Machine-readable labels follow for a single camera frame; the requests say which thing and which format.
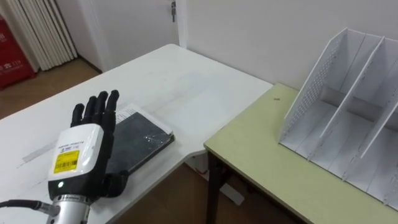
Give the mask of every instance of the robotic hand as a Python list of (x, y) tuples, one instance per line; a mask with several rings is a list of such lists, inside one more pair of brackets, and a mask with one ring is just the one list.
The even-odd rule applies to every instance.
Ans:
[(86, 224), (90, 206), (100, 197), (122, 194), (128, 172), (107, 174), (116, 125), (118, 91), (92, 96), (85, 107), (76, 105), (70, 129), (63, 131), (49, 170), (52, 205), (33, 200), (9, 200), (1, 207), (25, 207), (49, 215), (49, 224)]

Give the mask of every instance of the light green table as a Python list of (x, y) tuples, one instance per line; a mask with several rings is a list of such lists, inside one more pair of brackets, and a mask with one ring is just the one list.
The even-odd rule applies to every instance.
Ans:
[(274, 85), (205, 147), (307, 222), (397, 224), (398, 212), (278, 144), (297, 93)]

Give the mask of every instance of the white tabletop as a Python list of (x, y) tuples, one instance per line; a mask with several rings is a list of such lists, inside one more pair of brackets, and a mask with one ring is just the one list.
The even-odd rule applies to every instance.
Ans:
[[(0, 120), (0, 201), (25, 198), (50, 202), (47, 174), (52, 150), (43, 146), (70, 125), (77, 103), (117, 89), (119, 105), (134, 102), (167, 126), (176, 140), (133, 173), (118, 198), (91, 207), (89, 223), (115, 220), (203, 143), (272, 85), (206, 57), (166, 45), (36, 105)], [(44, 214), (0, 209), (1, 223), (45, 223)]]

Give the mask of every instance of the red cabinet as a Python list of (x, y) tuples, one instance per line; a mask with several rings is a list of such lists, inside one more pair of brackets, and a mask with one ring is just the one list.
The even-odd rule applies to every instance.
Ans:
[(0, 88), (33, 77), (32, 67), (0, 16)]

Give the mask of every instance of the white cardboard organizer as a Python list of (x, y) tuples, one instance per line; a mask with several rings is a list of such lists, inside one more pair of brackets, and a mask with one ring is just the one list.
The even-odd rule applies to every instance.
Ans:
[[(323, 101), (326, 89), (343, 94), (339, 105)], [(380, 112), (374, 120), (350, 113), (354, 100)], [(398, 128), (386, 128), (397, 106), (398, 41), (344, 29), (289, 109), (280, 143), (398, 210)]]

